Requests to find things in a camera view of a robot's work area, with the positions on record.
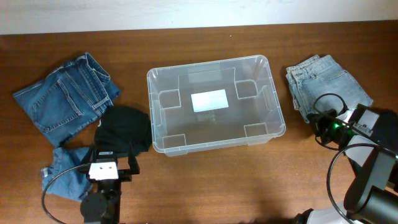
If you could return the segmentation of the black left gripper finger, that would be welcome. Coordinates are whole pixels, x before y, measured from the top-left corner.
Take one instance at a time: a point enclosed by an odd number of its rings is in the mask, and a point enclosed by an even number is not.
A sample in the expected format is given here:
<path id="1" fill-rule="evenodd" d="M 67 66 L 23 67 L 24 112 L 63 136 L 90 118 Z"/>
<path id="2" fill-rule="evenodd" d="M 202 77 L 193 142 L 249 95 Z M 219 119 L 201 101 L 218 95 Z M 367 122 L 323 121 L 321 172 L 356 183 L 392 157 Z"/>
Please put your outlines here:
<path id="1" fill-rule="evenodd" d="M 83 159 L 81 160 L 81 164 L 89 164 L 93 161 L 93 157 L 95 156 L 96 153 L 96 148 L 94 145 L 91 145 L 87 151 L 87 153 L 85 154 L 85 156 L 83 157 Z"/>
<path id="2" fill-rule="evenodd" d="M 140 174 L 140 167 L 134 155 L 134 148 L 132 142 L 129 143 L 128 164 L 130 167 L 130 174 Z"/>

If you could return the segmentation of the black garment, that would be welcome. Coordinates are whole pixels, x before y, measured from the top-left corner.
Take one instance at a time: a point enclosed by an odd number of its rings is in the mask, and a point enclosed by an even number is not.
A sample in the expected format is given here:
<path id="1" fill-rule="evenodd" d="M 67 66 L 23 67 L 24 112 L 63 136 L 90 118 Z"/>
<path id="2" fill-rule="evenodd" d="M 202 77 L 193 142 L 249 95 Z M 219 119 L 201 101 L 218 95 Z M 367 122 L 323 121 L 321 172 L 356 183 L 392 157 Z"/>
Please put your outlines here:
<path id="1" fill-rule="evenodd" d="M 128 106 L 114 106 L 105 111 L 95 132 L 95 146 L 102 151 L 137 156 L 152 144 L 149 115 Z"/>

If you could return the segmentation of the light blue jeans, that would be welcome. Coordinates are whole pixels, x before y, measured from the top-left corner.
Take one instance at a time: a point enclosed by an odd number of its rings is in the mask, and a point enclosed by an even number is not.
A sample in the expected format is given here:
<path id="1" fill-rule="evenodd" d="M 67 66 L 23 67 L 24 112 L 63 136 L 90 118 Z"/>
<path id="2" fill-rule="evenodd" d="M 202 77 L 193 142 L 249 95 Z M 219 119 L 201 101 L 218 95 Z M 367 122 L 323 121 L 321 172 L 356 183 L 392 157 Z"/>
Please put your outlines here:
<path id="1" fill-rule="evenodd" d="M 341 111 L 342 102 L 345 102 L 352 111 L 358 104 L 371 106 L 373 103 L 354 76 L 331 55 L 314 55 L 298 65 L 287 67 L 286 71 L 294 109 L 306 123 L 309 122 L 307 115 L 317 112 L 314 106 L 320 111 Z"/>

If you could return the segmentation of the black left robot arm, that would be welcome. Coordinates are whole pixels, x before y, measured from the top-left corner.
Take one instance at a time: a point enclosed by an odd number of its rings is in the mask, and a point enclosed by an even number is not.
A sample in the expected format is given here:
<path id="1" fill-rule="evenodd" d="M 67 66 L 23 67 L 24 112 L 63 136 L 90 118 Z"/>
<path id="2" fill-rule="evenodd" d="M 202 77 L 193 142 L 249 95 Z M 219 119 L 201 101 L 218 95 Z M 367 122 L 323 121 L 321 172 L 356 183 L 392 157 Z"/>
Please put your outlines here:
<path id="1" fill-rule="evenodd" d="M 119 223 L 121 185 L 130 182 L 140 168 L 130 146 L 124 152 L 99 151 L 92 145 L 81 161 L 79 172 L 96 185 L 96 191 L 86 196 L 80 205 L 85 223 Z"/>

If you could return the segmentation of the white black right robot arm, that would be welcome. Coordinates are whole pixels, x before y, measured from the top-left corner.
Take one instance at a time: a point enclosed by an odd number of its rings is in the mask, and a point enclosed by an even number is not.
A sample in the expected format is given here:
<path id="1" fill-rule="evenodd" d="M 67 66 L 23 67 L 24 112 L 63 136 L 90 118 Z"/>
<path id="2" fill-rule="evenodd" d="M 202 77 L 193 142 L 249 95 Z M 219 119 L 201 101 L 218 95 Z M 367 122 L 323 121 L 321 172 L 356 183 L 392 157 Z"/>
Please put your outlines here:
<path id="1" fill-rule="evenodd" d="M 326 132 L 355 174 L 343 203 L 299 213 L 294 223 L 397 223 L 397 114 L 358 105 L 349 123 L 345 133 Z"/>

